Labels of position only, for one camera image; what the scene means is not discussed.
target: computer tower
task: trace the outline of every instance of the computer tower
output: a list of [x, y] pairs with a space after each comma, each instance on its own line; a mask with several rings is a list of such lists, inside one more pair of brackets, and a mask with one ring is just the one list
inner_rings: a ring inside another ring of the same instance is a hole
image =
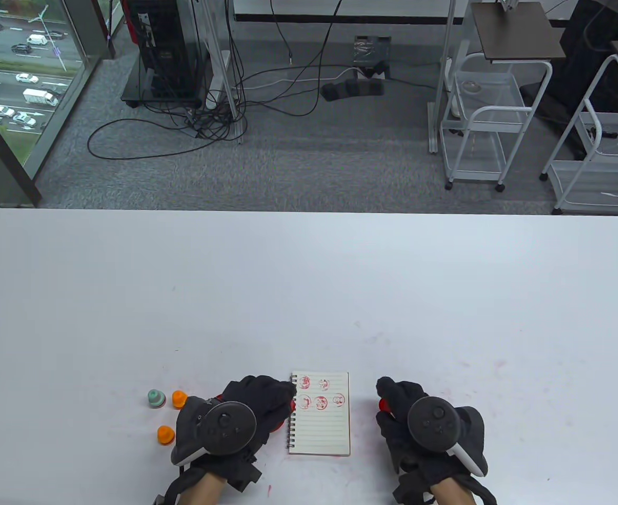
[[199, 86], [201, 62], [189, 0], [126, 0], [154, 98], [187, 98]]

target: floor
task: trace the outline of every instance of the floor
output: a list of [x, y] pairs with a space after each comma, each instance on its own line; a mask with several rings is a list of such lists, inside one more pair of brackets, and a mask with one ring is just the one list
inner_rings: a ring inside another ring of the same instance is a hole
[[[87, 139], [110, 120], [143, 118], [172, 126], [165, 116], [120, 101], [137, 48], [126, 27], [115, 45], [116, 60], [100, 64], [37, 179], [42, 207], [480, 214], [548, 214], [552, 209], [551, 185], [540, 182], [538, 173], [556, 138], [542, 123], [534, 120], [503, 193], [492, 183], [457, 182], [446, 191], [441, 156], [428, 152], [426, 103], [434, 92], [398, 82], [386, 83], [384, 96], [333, 103], [321, 98], [303, 118], [249, 107], [241, 145], [218, 142], [191, 154], [139, 161], [94, 158]], [[294, 65], [306, 64], [319, 48], [315, 42], [292, 43]], [[239, 49], [246, 75], [288, 65], [278, 41], [247, 41]], [[352, 44], [328, 44], [323, 64], [348, 65], [351, 51]], [[391, 57], [394, 77], [434, 86], [438, 65], [419, 66], [439, 60], [432, 50], [393, 46]], [[326, 67], [322, 75], [335, 77], [343, 69]], [[280, 70], [254, 77], [247, 86], [295, 75], [297, 70]], [[304, 76], [315, 77], [316, 69]], [[250, 91], [248, 98], [271, 98], [287, 86]], [[294, 89], [311, 87], [315, 83]], [[302, 113], [315, 100], [307, 93], [275, 104]], [[93, 139], [92, 149], [105, 156], [142, 156], [202, 144], [145, 123], [117, 123]]]

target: wall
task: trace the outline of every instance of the wall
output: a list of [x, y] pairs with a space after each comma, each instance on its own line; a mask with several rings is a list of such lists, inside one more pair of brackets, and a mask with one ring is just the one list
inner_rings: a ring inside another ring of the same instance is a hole
[[[272, 0], [276, 14], [332, 15], [338, 0]], [[550, 12], [550, 19], [568, 19], [578, 0], [568, 0]], [[561, 0], [541, 0], [545, 10]], [[458, 0], [456, 15], [462, 17], [467, 0]], [[361, 16], [446, 17], [447, 0], [343, 0], [338, 14]], [[269, 0], [234, 0], [234, 12], [239, 14], [271, 14]]]

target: lined paper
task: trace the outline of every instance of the lined paper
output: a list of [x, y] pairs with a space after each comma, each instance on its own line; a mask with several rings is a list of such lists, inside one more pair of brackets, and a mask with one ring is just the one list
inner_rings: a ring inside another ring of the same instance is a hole
[[290, 454], [350, 455], [349, 374], [294, 372]]

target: black glove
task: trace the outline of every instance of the black glove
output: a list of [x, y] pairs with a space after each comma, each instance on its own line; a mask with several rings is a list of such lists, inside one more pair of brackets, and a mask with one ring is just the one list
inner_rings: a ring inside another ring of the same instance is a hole
[[257, 482], [261, 473], [252, 466], [257, 461], [255, 453], [269, 440], [269, 434], [289, 418], [290, 403], [297, 394], [294, 384], [265, 375], [249, 375], [239, 382], [230, 382], [220, 395], [222, 401], [246, 404], [255, 414], [257, 429], [251, 442], [242, 450], [228, 456], [206, 454], [196, 459], [191, 468], [205, 470], [227, 479], [239, 491], [250, 482]]
[[479, 495], [485, 505], [496, 504], [496, 498], [470, 476], [456, 456], [424, 449], [412, 438], [407, 425], [409, 409], [417, 400], [428, 396], [420, 385], [381, 377], [377, 381], [377, 394], [386, 400], [392, 414], [379, 411], [377, 423], [390, 450], [393, 468], [396, 473], [400, 473], [400, 469], [406, 472], [400, 477], [400, 486], [393, 492], [398, 503], [424, 503], [423, 494], [429, 493], [431, 486], [454, 478]]

